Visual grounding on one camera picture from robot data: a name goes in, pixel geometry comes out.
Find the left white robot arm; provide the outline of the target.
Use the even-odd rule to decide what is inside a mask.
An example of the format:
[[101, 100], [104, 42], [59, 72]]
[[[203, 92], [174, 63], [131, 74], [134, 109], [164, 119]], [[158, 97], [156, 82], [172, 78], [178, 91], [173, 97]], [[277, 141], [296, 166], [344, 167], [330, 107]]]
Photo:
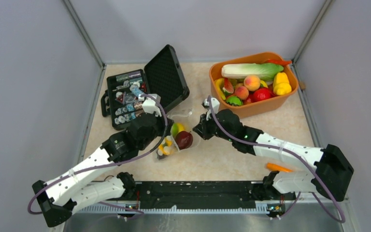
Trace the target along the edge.
[[134, 197], [136, 183], [129, 173], [119, 173], [109, 180], [92, 183], [100, 175], [117, 166], [141, 159], [145, 150], [157, 137], [169, 133], [170, 121], [157, 94], [141, 94], [143, 113], [121, 132], [111, 135], [89, 157], [50, 181], [32, 185], [35, 193], [28, 204], [37, 201], [40, 214], [49, 228], [66, 222], [73, 214], [92, 204], [113, 198], [129, 200]]

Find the dark purple fruit toy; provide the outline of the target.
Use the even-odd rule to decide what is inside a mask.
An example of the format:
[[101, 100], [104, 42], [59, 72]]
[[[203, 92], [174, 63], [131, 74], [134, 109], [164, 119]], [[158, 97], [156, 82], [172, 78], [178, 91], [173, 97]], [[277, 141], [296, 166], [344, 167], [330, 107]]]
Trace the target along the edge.
[[190, 148], [193, 141], [193, 135], [187, 131], [179, 132], [175, 137], [175, 142], [180, 150]]

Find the clear dotted zip bag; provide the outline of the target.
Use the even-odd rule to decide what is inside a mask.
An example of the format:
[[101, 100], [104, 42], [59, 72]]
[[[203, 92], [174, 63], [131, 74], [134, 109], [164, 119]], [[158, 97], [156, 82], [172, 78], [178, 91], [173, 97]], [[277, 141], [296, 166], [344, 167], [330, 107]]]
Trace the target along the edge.
[[172, 125], [169, 130], [170, 134], [164, 138], [156, 150], [158, 160], [197, 148], [201, 143], [201, 138], [193, 131], [198, 122], [195, 116], [192, 109], [178, 110], [168, 114]]

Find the yellow banana toy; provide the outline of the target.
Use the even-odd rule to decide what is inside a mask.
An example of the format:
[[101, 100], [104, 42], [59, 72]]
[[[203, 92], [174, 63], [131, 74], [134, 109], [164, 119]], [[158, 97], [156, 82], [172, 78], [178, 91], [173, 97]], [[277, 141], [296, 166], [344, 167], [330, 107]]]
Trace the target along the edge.
[[184, 125], [181, 124], [181, 123], [177, 123], [177, 129], [178, 129], [178, 132], [185, 131], [185, 127], [184, 127]]

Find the green apple toy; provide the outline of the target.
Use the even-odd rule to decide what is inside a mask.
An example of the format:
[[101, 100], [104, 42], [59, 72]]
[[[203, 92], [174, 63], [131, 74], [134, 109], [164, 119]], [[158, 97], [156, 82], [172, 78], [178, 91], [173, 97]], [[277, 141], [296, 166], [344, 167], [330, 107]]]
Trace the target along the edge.
[[174, 123], [174, 124], [172, 125], [172, 127], [171, 127], [171, 136], [172, 136], [173, 138], [176, 137], [176, 135], [177, 135], [178, 132], [179, 132], [179, 129], [180, 129], [180, 126], [179, 126], [178, 123]]

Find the yellow bell pepper toy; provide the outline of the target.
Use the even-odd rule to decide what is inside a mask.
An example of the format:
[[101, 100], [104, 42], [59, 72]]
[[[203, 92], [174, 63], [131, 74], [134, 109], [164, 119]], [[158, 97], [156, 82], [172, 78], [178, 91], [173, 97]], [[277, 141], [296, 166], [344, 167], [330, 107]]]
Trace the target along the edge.
[[159, 157], [171, 155], [173, 152], [172, 138], [167, 136], [164, 141], [158, 146], [157, 154]]

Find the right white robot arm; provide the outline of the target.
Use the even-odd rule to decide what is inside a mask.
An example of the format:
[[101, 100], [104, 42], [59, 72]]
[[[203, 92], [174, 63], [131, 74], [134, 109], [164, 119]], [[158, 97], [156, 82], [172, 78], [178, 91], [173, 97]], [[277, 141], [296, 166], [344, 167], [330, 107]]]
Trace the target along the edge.
[[297, 145], [245, 126], [231, 110], [220, 110], [214, 97], [206, 98], [202, 106], [207, 112], [193, 128], [202, 139], [222, 138], [241, 153], [276, 159], [299, 168], [292, 172], [270, 172], [254, 187], [254, 197], [258, 200], [299, 192], [317, 192], [338, 202], [345, 199], [354, 168], [337, 146]]

